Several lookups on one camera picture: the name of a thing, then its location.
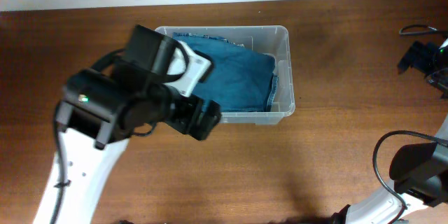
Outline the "dark blue jeans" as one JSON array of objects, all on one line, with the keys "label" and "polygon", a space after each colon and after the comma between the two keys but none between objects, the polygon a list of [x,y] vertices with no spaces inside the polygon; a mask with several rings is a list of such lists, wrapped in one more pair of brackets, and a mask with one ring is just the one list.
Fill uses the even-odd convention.
[{"label": "dark blue jeans", "polygon": [[197,54],[211,59],[213,70],[192,93],[206,103],[215,101],[222,112],[267,112],[277,92],[275,59],[221,36],[173,33]]}]

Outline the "clear plastic storage bin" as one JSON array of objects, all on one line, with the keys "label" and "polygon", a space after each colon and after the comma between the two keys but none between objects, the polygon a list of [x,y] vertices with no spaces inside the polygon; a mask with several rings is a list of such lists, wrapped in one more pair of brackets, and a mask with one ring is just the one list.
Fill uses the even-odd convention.
[{"label": "clear plastic storage bin", "polygon": [[245,48],[270,55],[275,59],[274,75],[278,77],[276,95],[269,112],[223,113],[222,123],[246,123],[275,125],[293,114],[295,98],[289,33],[281,25],[266,26],[220,26],[220,27],[174,27],[161,26],[156,32],[171,36],[177,33],[205,34],[220,36]]}]

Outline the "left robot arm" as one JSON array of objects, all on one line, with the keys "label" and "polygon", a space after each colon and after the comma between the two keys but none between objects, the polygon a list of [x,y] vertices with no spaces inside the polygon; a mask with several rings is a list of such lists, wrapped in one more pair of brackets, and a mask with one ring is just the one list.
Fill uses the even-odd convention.
[{"label": "left robot arm", "polygon": [[203,141],[221,119],[193,90],[214,69],[208,55],[137,25],[123,49],[72,75],[56,106],[56,152],[36,223],[89,223],[111,170],[140,127],[165,123]]}]

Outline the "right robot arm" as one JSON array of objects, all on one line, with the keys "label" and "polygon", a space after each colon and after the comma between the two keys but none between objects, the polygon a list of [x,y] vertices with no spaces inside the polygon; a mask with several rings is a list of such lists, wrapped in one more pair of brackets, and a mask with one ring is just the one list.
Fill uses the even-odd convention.
[{"label": "right robot arm", "polygon": [[[425,74],[425,81],[442,91],[447,98],[447,42],[440,46],[414,42],[398,63],[400,73],[415,68]],[[402,146],[395,154],[385,181],[378,170],[377,156],[389,137],[409,136],[423,143]],[[329,223],[404,223],[415,211],[447,203],[447,121],[434,136],[409,130],[396,130],[383,135],[372,154],[372,166],[381,184],[368,198],[347,205],[334,213]]]}]

